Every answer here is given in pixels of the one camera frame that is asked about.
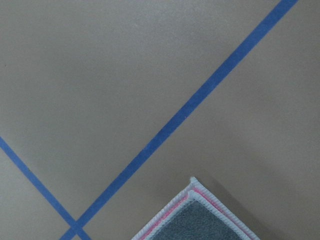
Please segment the pink and grey towel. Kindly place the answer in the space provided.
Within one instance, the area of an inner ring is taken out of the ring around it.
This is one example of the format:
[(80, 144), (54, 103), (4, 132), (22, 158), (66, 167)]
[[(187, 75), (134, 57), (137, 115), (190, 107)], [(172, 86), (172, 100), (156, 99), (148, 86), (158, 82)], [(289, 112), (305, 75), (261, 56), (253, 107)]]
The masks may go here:
[(257, 240), (258, 236), (195, 177), (135, 240)]

